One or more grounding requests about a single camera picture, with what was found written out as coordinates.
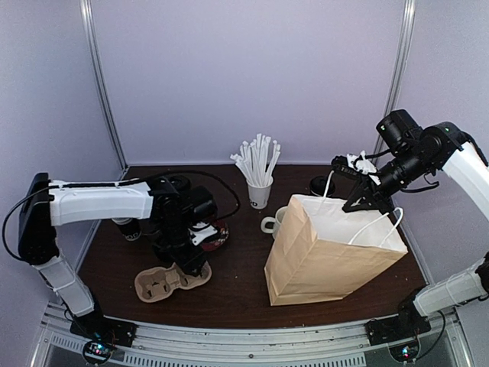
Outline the cardboard cup carrier tray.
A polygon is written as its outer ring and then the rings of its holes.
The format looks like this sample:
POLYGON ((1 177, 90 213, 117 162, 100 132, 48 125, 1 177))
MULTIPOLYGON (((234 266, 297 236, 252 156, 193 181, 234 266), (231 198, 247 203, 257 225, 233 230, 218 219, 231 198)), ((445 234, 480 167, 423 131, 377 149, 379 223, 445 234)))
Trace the cardboard cup carrier tray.
POLYGON ((201 274, 185 274, 176 264, 170 268, 154 267, 141 271, 134 279, 134 289, 140 301, 151 304, 169 298, 175 290, 189 291, 208 283, 212 269, 206 262, 201 274))

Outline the black white paper cup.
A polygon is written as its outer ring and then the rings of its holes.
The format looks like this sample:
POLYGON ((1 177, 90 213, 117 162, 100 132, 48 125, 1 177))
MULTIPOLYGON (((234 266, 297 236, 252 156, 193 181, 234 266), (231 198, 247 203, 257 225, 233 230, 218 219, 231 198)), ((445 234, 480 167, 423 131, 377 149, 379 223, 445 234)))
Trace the black white paper cup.
POLYGON ((335 183, 328 181, 327 176, 317 176, 309 182, 309 193, 313 196, 323 196, 325 189, 328 188, 327 197, 332 197, 335 193, 335 183))
POLYGON ((190 179, 183 175, 173 175, 169 177, 168 180, 179 192, 190 190, 192 187, 190 179))

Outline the stack of paper cups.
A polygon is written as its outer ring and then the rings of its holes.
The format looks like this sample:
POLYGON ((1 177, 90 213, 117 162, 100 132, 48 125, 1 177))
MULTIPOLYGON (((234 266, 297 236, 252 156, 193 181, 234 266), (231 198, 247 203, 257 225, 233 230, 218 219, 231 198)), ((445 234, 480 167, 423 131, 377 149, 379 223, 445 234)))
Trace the stack of paper cups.
POLYGON ((141 237, 141 227, 137 219, 114 218, 112 221, 127 241, 133 242, 141 237))

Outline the brown paper bag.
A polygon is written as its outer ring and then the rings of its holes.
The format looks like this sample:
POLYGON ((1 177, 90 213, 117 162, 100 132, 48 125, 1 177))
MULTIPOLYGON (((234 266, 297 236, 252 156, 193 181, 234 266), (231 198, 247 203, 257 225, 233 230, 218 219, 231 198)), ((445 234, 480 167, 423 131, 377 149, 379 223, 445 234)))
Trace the brown paper bag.
POLYGON ((290 197, 264 266, 271 305, 341 300, 407 254, 398 222, 378 210, 347 213, 345 203, 290 197))

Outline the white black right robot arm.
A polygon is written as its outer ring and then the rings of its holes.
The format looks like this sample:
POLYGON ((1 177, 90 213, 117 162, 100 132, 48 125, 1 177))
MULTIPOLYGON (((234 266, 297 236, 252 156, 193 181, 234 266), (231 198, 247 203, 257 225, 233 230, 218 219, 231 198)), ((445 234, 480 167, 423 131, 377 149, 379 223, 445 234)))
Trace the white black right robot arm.
MULTIPOLYGON (((334 170, 355 181, 342 209, 345 212, 377 210, 390 214, 393 195, 412 193, 411 183, 445 176, 454 193, 439 193, 431 203, 452 199, 438 209, 426 204, 419 211, 423 219, 435 216, 444 229, 467 229, 470 219, 488 218, 488 162, 474 138, 451 122, 421 127, 404 109, 390 112, 376 126, 385 153, 392 158, 376 167, 376 154, 347 154, 333 159, 334 170)), ((414 291, 399 306, 391 329, 398 337, 408 337, 426 318, 445 308, 488 298, 488 257, 484 255, 466 269, 445 280, 414 291)))

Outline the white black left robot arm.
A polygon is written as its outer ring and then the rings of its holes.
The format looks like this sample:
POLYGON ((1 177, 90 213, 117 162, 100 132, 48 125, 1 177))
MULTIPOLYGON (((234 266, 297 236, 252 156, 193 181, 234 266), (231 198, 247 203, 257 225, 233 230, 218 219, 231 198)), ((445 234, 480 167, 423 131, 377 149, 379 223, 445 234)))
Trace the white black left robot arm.
POLYGON ((110 219, 128 240, 138 239, 139 220, 156 229, 153 247, 171 263, 165 286, 147 285, 147 302, 161 300, 173 289, 192 289, 212 275, 201 244, 217 234, 210 219, 217 211, 205 187, 176 188, 165 177, 107 183, 67 183, 37 174, 19 214, 18 255, 37 269, 93 339, 103 339, 109 321, 100 315, 96 299, 57 246, 58 226, 110 219))

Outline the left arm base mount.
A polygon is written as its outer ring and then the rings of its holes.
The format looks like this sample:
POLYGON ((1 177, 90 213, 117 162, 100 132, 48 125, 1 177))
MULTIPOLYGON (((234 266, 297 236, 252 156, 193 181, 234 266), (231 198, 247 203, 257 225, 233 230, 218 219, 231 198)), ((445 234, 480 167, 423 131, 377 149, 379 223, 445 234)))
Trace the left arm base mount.
POLYGON ((132 347, 137 325, 132 322, 105 317, 100 309, 78 317, 70 309, 70 332, 87 339, 82 357, 89 365, 107 363, 119 346, 132 347))

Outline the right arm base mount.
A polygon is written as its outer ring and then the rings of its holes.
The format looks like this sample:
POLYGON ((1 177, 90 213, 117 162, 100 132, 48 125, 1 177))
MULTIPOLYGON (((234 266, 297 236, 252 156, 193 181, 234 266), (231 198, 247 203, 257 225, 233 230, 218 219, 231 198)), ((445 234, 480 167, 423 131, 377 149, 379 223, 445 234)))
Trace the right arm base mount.
POLYGON ((421 316, 410 302, 401 304, 396 316, 372 319, 365 324, 370 345, 388 344, 390 356, 403 364, 415 362, 421 356, 419 337, 430 330, 428 318, 421 316))

